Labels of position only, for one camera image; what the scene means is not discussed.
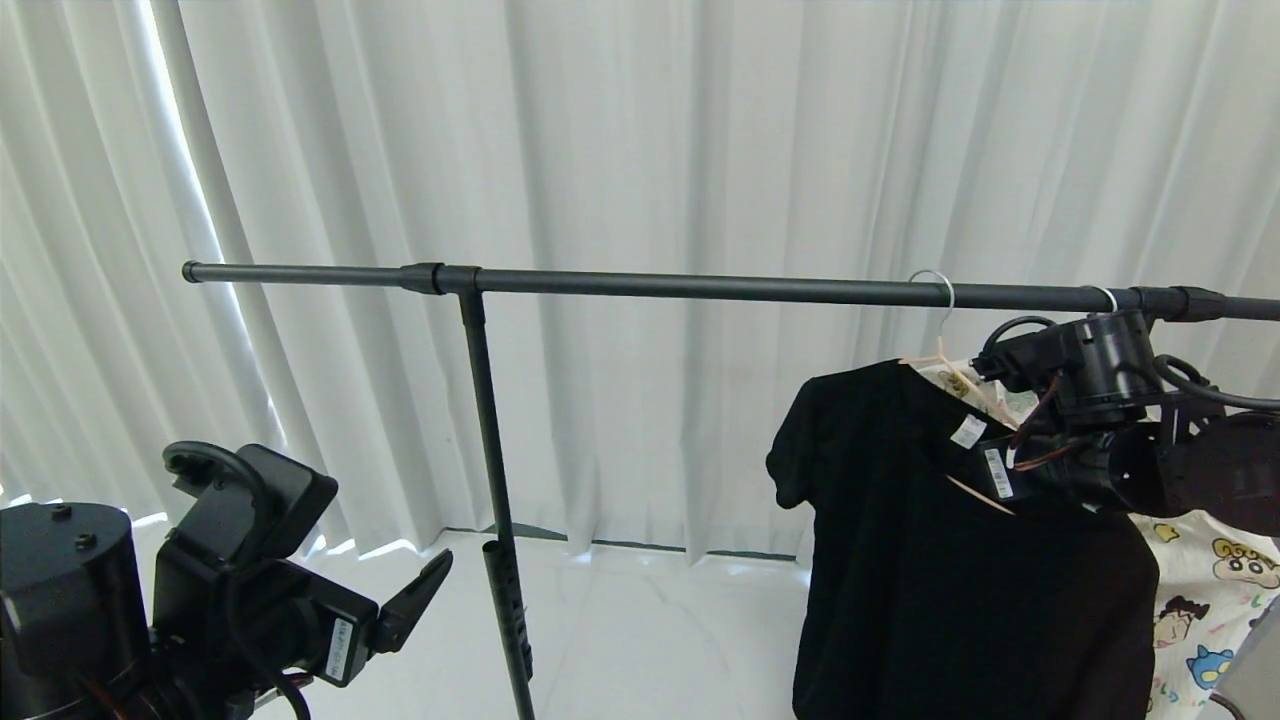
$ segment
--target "clothes rack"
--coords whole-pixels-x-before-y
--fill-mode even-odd
[[[1280,322],[1280,300],[1229,297],[1213,291],[1175,287],[1047,287],[1014,284],[946,284],[879,281],[582,273],[554,270],[497,270],[471,265],[417,263],[399,268],[227,265],[187,263],[183,277],[192,283],[292,283],[401,287],[424,295],[457,295],[466,329],[467,355],[479,409],[480,437],[497,539],[484,544],[489,589],[493,593],[503,653],[520,720],[534,720],[529,691],[532,650],[525,623],[516,537],[507,493],[506,468],[498,432],[498,409],[485,334],[485,292],[535,295],[598,295],[623,297],[681,297],[837,305],[916,307],[983,307],[995,310],[1107,313],[1142,310],[1166,322],[1220,318]]]

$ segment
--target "clothing tag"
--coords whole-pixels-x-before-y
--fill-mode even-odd
[[[1014,486],[1009,483],[1005,465],[1000,461],[1000,451],[989,447],[982,454],[987,457],[987,470],[991,471],[991,479],[996,483],[996,495],[1000,496],[1000,500],[1014,497]]]
[[[951,442],[969,450],[973,447],[973,443],[978,442],[978,438],[982,437],[982,433],[986,429],[987,423],[983,423],[973,415],[966,415],[964,423],[960,423],[956,432],[951,433]]]

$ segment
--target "vertical rack pole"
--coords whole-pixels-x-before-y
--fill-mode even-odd
[[[489,365],[489,338],[485,334],[484,300],[479,290],[458,292],[462,324],[467,332],[467,355],[471,359],[471,383],[475,386],[476,409],[480,415],[480,439],[484,445],[489,495],[498,539],[484,543],[484,564],[489,573],[489,589],[498,615],[498,634],[507,656],[507,674],[516,700],[516,716],[534,720],[534,701],[529,680],[534,676],[534,653],[529,646],[525,624],[525,601],[520,592],[520,570],[516,566],[516,532],[511,521],[511,500],[507,496],[507,470],[502,461],[498,437],[498,405],[493,392],[493,368]]]

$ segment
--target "white hanger hook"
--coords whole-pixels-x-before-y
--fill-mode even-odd
[[[1102,293],[1107,296],[1107,300],[1111,301],[1111,311],[1112,313],[1119,313],[1120,311],[1120,302],[1116,301],[1115,293],[1111,292],[1110,290],[1107,290],[1107,288],[1105,288],[1105,287],[1102,287],[1100,284],[1082,284],[1080,287],[1092,287],[1093,290],[1102,291]]]
[[[951,284],[951,281],[946,275],[929,268],[911,273],[911,277],[906,278],[906,282],[913,282],[915,278],[925,273],[941,279],[947,286],[947,311],[942,315],[942,319],[938,320],[938,337],[942,337],[942,327],[947,324],[947,319],[951,318],[951,313],[956,309],[956,288]]]

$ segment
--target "black t-shirt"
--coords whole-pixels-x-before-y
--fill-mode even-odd
[[[989,482],[951,439],[969,416],[1009,433],[897,361],[801,387],[767,460],[778,505],[815,511],[796,717],[1143,717],[1151,551],[1123,515],[956,487]]]

